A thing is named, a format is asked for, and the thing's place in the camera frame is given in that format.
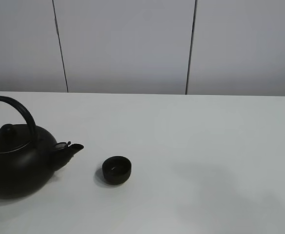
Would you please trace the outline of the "small black teacup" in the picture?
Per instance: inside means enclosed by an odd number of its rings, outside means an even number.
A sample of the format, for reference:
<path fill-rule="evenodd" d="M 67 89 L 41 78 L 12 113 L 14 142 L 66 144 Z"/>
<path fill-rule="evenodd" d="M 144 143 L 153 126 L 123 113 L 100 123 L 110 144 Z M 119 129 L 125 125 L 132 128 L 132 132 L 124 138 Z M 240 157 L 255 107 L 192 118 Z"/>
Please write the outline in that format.
<path fill-rule="evenodd" d="M 131 161 L 123 156 L 113 156 L 102 163 L 102 174 L 105 181 L 110 185 L 125 183 L 132 172 Z"/>

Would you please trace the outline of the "black cast iron teapot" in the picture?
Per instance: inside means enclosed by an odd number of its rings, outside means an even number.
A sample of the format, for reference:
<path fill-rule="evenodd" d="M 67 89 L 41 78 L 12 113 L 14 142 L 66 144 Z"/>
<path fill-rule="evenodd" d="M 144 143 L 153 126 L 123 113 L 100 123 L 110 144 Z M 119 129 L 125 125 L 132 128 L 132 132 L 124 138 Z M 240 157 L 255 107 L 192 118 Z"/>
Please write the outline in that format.
<path fill-rule="evenodd" d="M 14 199 L 42 188 L 84 147 L 69 141 L 57 142 L 50 132 L 36 125 L 17 100 L 0 96 L 0 102 L 15 108 L 25 120 L 24 124 L 0 128 L 0 199 Z"/>

